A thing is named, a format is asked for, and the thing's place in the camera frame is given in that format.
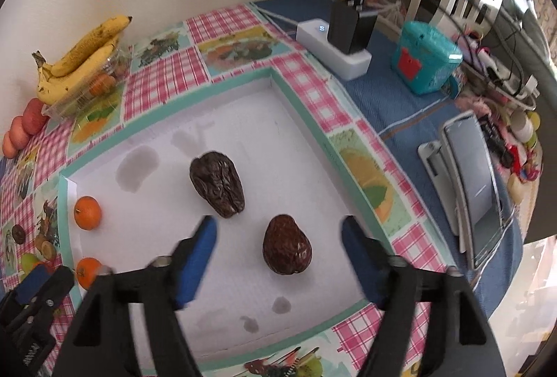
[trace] white cable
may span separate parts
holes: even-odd
[[[273,17],[277,20],[280,20],[281,22],[285,22],[285,23],[291,24],[291,25],[296,26],[296,27],[298,26],[298,22],[296,22],[296,20],[292,20],[290,18],[284,17],[280,14],[275,14],[274,12],[271,12],[270,10],[267,10],[267,9],[263,9],[262,7],[259,7],[257,5],[255,5],[255,8],[259,12],[261,12],[262,14],[266,14],[269,17]]]

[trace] white power strip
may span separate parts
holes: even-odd
[[[321,19],[298,23],[296,40],[343,80],[353,80],[368,71],[371,54],[361,50],[345,55],[327,40],[329,24]]]

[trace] black charger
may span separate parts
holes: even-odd
[[[332,4],[327,40],[345,55],[368,47],[377,21],[376,10],[359,10],[360,8],[361,5],[349,6],[341,0]]]

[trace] teal tray border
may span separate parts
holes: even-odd
[[[389,242],[388,238],[385,235],[385,232],[378,223],[373,209],[369,204],[369,201],[364,196],[364,193],[361,191],[360,187],[356,183],[352,174],[349,172],[347,166],[345,165],[342,158],[339,156],[338,152],[330,143],[327,135],[325,135],[325,133],[321,130],[314,117],[301,102],[300,98],[296,95],[296,92],[293,91],[293,89],[289,86],[282,75],[274,68],[266,67],[264,69],[254,70],[252,72],[247,72],[239,76],[229,78],[220,83],[200,87],[199,89],[192,92],[186,92],[184,95],[169,101],[165,105],[149,111],[139,118],[135,119],[134,121],[125,124],[122,130],[100,142],[84,155],[82,155],[80,158],[78,158],[76,161],[69,164],[66,168],[62,169],[60,171],[60,181],[58,183],[58,231],[60,235],[60,253],[62,255],[63,265],[74,268],[68,224],[68,179],[71,178],[74,172],[76,172],[78,169],[83,168],[83,166],[90,163],[107,150],[110,150],[116,145],[120,144],[127,138],[135,135],[138,132],[141,132],[143,129],[146,129],[147,127],[159,121],[168,118],[174,113],[191,107],[192,105],[196,105],[214,95],[222,94],[222,92],[225,92],[229,89],[233,89],[235,87],[239,87],[263,78],[271,78],[271,80],[274,81],[274,83],[280,88],[286,99],[289,101],[294,110],[296,110],[300,118],[308,127],[312,136],[315,138],[333,167],[336,169],[336,171],[338,171],[338,174],[340,175],[341,180],[344,184],[344,188],[347,190],[348,194],[352,198],[353,203],[362,215],[370,234],[374,238],[380,240],[388,252],[394,254],[391,243]],[[77,309],[81,303],[81,293],[79,287],[77,287],[77,284],[70,291],[70,297],[74,308]],[[366,299],[362,299],[361,301],[352,305],[350,308],[344,310],[336,316],[333,316],[325,322],[316,325],[312,329],[296,334],[295,336],[291,336],[270,346],[259,348],[247,354],[242,354],[223,360],[208,361],[199,364],[199,370],[211,371],[229,368],[258,359],[261,356],[269,356],[275,354],[284,348],[292,347],[307,339],[310,339],[313,336],[316,336],[317,334],[329,330],[334,325],[355,314],[368,304],[369,302]],[[156,375],[156,371],[154,369],[143,369],[142,371],[144,375]]]

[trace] banana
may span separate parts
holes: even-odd
[[[40,52],[33,53],[35,62],[37,63],[38,85],[37,97],[47,104],[53,105],[55,102],[64,97],[68,91],[75,87],[84,78],[88,78],[96,73],[106,62],[107,58],[114,51],[114,45],[108,44],[95,51],[85,62],[77,67],[71,74],[65,77],[48,77],[45,74],[45,59]]]
[[[118,35],[132,21],[132,17],[116,16],[87,33],[58,62],[50,65],[43,63],[45,76],[64,77],[80,67],[96,50],[107,45],[110,39]]]

